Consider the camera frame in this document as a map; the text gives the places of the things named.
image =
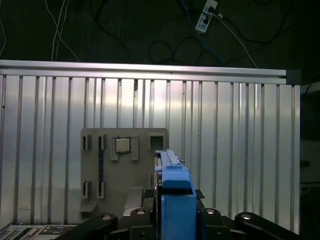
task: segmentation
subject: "wire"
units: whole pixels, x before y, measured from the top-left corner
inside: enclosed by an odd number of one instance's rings
[[[315,80],[310,82],[309,86],[306,88],[304,94],[303,94],[303,97],[301,99],[304,99],[309,91],[309,88],[311,87],[312,84],[314,84],[317,80],[317,77],[320,75],[320,71],[317,72],[317,74],[315,75]]]
[[[193,63],[189,63],[189,62],[185,62],[185,61],[182,61],[182,60],[179,60],[177,59],[177,53],[178,53],[178,50],[179,48],[182,46],[182,44],[186,41],[189,41],[189,40],[193,40],[195,41],[199,47],[200,47],[200,51],[199,51],[199,55],[198,57],[196,58],[196,60],[193,62]],[[152,49],[155,45],[163,45],[167,50],[168,50],[168,53],[169,53],[169,56],[166,57],[166,58],[163,58],[163,59],[160,59],[160,60],[155,60],[153,57],[152,57]],[[149,56],[149,59],[154,63],[154,64],[168,64],[168,63],[178,63],[178,64],[182,64],[182,65],[198,65],[199,64],[199,61],[201,59],[201,57],[204,55],[204,54],[210,54],[212,56],[212,53],[209,51],[209,50],[205,50],[203,51],[203,46],[201,44],[201,42],[199,41],[199,39],[197,37],[194,37],[194,36],[187,36],[185,38],[183,38],[179,43],[178,45],[175,47],[174,50],[172,50],[171,46],[166,42],[166,41],[163,41],[163,40],[156,40],[156,41],[153,41],[150,45],[149,45],[149,48],[148,48],[148,56]]]
[[[241,44],[241,46],[243,47],[243,49],[245,50],[246,54],[248,55],[250,61],[252,62],[252,64],[255,66],[255,68],[257,69],[257,65],[255,63],[255,61],[252,59],[252,57],[250,56],[248,50],[246,49],[245,45],[241,42],[241,40],[238,38],[238,36],[224,23],[224,21],[217,15],[213,14],[212,15],[214,18],[218,19],[220,21],[220,23],[222,23],[226,29],[228,29],[228,31],[238,40],[238,42]]]
[[[0,15],[0,25],[1,25],[1,29],[2,29],[2,33],[3,33],[3,39],[4,39],[4,43],[3,43],[3,46],[1,48],[1,51],[0,51],[0,58],[1,58],[1,55],[6,47],[6,44],[7,44],[7,37],[6,37],[6,33],[5,33],[5,28],[4,28],[4,25],[2,23],[2,19],[1,19],[1,15]]]
[[[223,16],[223,19],[224,19],[225,21],[227,21],[230,25],[232,25],[232,26],[234,27],[234,29],[238,32],[239,36],[240,36],[242,39],[244,39],[245,41],[250,42],[250,43],[255,43],[255,44],[269,44],[269,43],[271,43],[275,38],[277,38],[277,36],[278,36],[279,33],[281,32],[284,24],[286,23],[287,17],[288,17],[288,15],[289,15],[289,13],[290,13],[293,5],[294,5],[294,0],[291,0],[290,6],[288,7],[287,11],[285,12],[284,17],[283,17],[283,19],[282,19],[279,27],[278,27],[277,30],[275,31],[274,35],[273,35],[270,39],[268,39],[268,40],[255,40],[255,39],[250,39],[250,38],[248,38],[248,37],[245,37],[245,36],[241,33],[241,31],[237,28],[237,26],[236,26],[230,19],[228,19],[226,16]]]
[[[273,2],[273,0],[267,0],[267,1],[258,1],[258,0],[253,0],[255,4],[259,5],[259,6],[264,6],[267,4],[270,4]]]
[[[204,11],[202,12],[202,14],[205,15],[208,20],[210,19],[208,14],[206,14]]]
[[[58,18],[58,24],[57,24],[58,26],[60,25],[61,14],[62,14],[62,10],[64,9],[65,2],[66,2],[66,0],[63,0],[63,2],[62,2],[62,6],[61,6],[61,9],[60,9],[60,14],[59,14],[59,18]],[[55,42],[56,42],[56,37],[57,37],[57,31],[58,31],[58,29],[55,31],[54,38],[53,38],[51,61],[54,60]]]
[[[117,36],[115,36],[114,34],[112,34],[111,32],[109,32],[108,30],[106,30],[99,22],[97,19],[95,19],[95,15],[94,15],[94,12],[93,12],[93,9],[92,9],[92,0],[89,0],[89,4],[90,4],[90,13],[91,13],[91,17],[93,19],[93,21],[96,23],[96,25],[107,35],[109,35],[110,37],[112,37],[113,39],[115,39],[118,44],[123,47],[129,61],[132,63],[132,58],[131,58],[131,54],[128,50],[128,48],[126,47],[125,43],[120,39],[118,38]]]
[[[67,18],[67,11],[68,11],[69,2],[70,2],[70,0],[68,0],[68,1],[66,2],[66,6],[65,6],[64,19],[63,19],[62,26],[61,26],[61,31],[60,31],[60,35],[61,35],[61,36],[62,36],[62,32],[63,32],[63,30],[64,30],[64,25],[65,25],[65,22],[66,22],[66,18]],[[59,44],[60,44],[60,38],[59,38],[59,40],[58,40],[58,44],[56,45],[55,61],[57,61],[57,58],[58,58]]]
[[[208,49],[213,55],[215,55],[215,56],[219,59],[219,61],[223,64],[224,61],[222,60],[222,58],[221,58],[215,51],[213,51],[213,50],[208,46],[208,44],[205,42],[205,40],[204,40],[204,39],[200,36],[200,34],[197,32],[197,30],[196,30],[196,28],[195,28],[195,26],[194,26],[194,23],[193,23],[193,21],[192,21],[192,19],[191,19],[191,16],[190,16],[190,14],[189,14],[189,12],[188,12],[188,8],[187,8],[187,5],[186,5],[185,0],[181,0],[181,2],[182,2],[182,4],[183,4],[183,6],[184,6],[185,13],[186,13],[186,15],[187,15],[187,17],[188,17],[188,20],[189,20],[189,22],[191,23],[191,26],[192,26],[192,28],[193,28],[196,36],[198,37],[199,41],[201,42],[201,44],[202,44],[206,49]]]
[[[249,54],[252,54],[252,53],[254,53],[254,52],[256,52],[256,51],[258,51],[258,50],[260,50],[260,49],[262,49],[262,48],[264,48],[264,47],[266,47],[266,46],[268,46],[268,45],[270,45],[275,39],[279,38],[280,36],[282,36],[283,34],[285,34],[286,32],[288,32],[290,29],[294,28],[294,27],[297,26],[298,24],[300,24],[300,23],[304,22],[305,20],[311,18],[311,16],[312,16],[312,15],[309,14],[309,13],[306,14],[306,15],[305,15],[304,17],[302,17],[300,20],[296,21],[295,23],[293,23],[292,25],[288,26],[288,27],[285,28],[283,31],[281,31],[271,42],[268,42],[268,43],[265,43],[265,44],[262,44],[262,45],[258,46],[257,48],[249,51]],[[235,61],[240,60],[240,59],[245,58],[245,57],[247,57],[247,54],[238,56],[238,57],[236,57],[236,58],[234,58],[234,59],[232,59],[232,60],[228,60],[228,61],[225,62],[225,64],[230,64],[230,63],[232,63],[232,62],[235,62]]]
[[[50,10],[49,10],[49,6],[48,6],[48,3],[47,3],[47,0],[44,0],[44,3],[45,3],[45,6],[46,6],[46,10],[47,10],[48,13],[50,14],[50,16],[51,16],[51,18],[52,18],[52,20],[53,20],[53,22],[54,22],[55,28],[56,28],[56,30],[57,30],[57,33],[58,33],[58,36],[59,36],[61,42],[62,42],[63,45],[65,45],[65,47],[72,53],[72,55],[76,58],[76,60],[77,60],[78,62],[80,62],[79,58],[78,58],[77,55],[74,53],[74,51],[72,51],[71,48],[65,43],[65,41],[62,40],[61,34],[60,34],[60,32],[59,32],[58,25],[57,25],[57,23],[56,23],[56,20],[55,20],[54,16],[52,15],[52,13],[51,13]]]

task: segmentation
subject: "metal ledge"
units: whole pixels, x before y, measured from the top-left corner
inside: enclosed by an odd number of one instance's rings
[[[0,60],[0,75],[286,84],[285,70]]]

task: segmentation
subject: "corrugated metal panel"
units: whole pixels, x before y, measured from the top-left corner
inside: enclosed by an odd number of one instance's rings
[[[0,74],[1,226],[79,222],[82,128],[167,128],[207,207],[299,231],[300,87],[285,71],[0,61]]]

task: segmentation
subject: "black corner connector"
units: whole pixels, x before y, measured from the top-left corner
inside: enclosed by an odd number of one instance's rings
[[[286,71],[286,84],[287,85],[301,85],[301,71],[300,70],[287,70]]]

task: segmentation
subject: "white cable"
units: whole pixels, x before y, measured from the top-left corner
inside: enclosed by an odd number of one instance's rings
[[[253,64],[253,65],[255,66],[255,68],[257,69],[257,68],[258,68],[257,65],[255,64],[255,62],[254,62],[253,59],[251,58],[248,50],[246,49],[245,45],[241,42],[241,40],[238,38],[238,36],[224,23],[224,21],[223,21],[220,17],[218,17],[218,16],[215,15],[215,14],[213,14],[212,16],[215,17],[216,19],[218,19],[218,20],[225,26],[225,28],[228,29],[228,31],[229,31],[230,33],[232,33],[232,35],[238,40],[238,42],[241,44],[241,46],[242,46],[243,49],[245,50],[246,54],[248,55],[250,61],[252,62],[252,64]]]
[[[61,6],[61,9],[60,9],[60,14],[59,14],[59,18],[58,18],[58,24],[57,24],[58,26],[60,25],[61,14],[62,14],[62,10],[64,9],[65,2],[66,2],[66,0],[63,0],[62,6]],[[52,43],[51,61],[54,60],[56,37],[57,37],[57,30],[55,31],[54,38],[53,38],[53,43]]]
[[[7,44],[7,37],[6,37],[4,25],[2,24],[1,16],[0,16],[0,25],[1,25],[2,33],[3,33],[3,38],[4,38],[4,44],[3,44],[1,51],[0,51],[0,58],[1,58],[2,52],[4,51],[6,44]]]
[[[76,58],[76,60],[77,60],[78,62],[80,62],[79,58],[78,58],[77,55],[74,53],[74,51],[72,51],[71,48],[68,47],[68,45],[65,43],[65,41],[62,40],[61,34],[60,34],[60,32],[59,32],[58,25],[57,25],[57,23],[56,23],[56,20],[55,20],[54,16],[52,15],[52,13],[51,13],[50,10],[49,10],[49,6],[48,6],[48,3],[47,3],[47,0],[44,0],[44,3],[45,3],[45,6],[46,6],[46,10],[47,10],[48,13],[50,14],[50,16],[51,16],[51,18],[52,18],[52,20],[53,20],[53,22],[54,22],[54,25],[55,25],[55,28],[56,28],[56,30],[57,30],[58,36],[59,36],[59,38],[60,38],[60,41],[61,41],[61,42],[63,43],[63,45],[65,45],[65,47],[72,53],[72,55]]]
[[[63,30],[64,30],[65,21],[66,21],[66,18],[67,18],[67,11],[68,11],[69,2],[70,2],[70,0],[68,0],[68,1],[66,2],[66,6],[65,6],[64,19],[63,19],[62,26],[61,26],[61,31],[60,31],[60,35],[61,35],[61,36],[62,36],[62,32],[63,32]],[[59,38],[58,44],[57,44],[57,46],[56,46],[55,61],[57,61],[57,57],[58,57],[59,43],[60,43],[60,38]]]

